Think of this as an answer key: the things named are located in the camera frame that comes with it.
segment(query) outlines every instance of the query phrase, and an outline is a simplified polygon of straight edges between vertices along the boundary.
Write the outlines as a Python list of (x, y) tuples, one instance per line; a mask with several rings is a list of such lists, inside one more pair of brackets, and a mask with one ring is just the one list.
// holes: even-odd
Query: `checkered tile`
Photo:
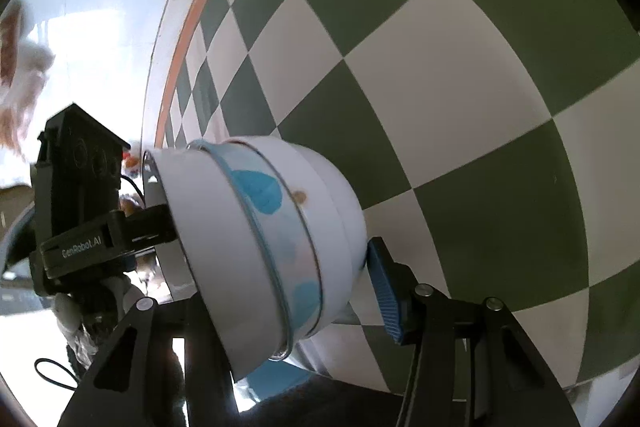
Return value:
[[(164, 142), (318, 151), (397, 261), (452, 298), (501, 297), (571, 386), (640, 353), (638, 107), (615, 0), (207, 0)], [(365, 271), (299, 351), (402, 393), (411, 349), (382, 326)]]
[(626, 391), (634, 377), (640, 357), (634, 357), (593, 380), (580, 383), (565, 391), (580, 425), (601, 425)]

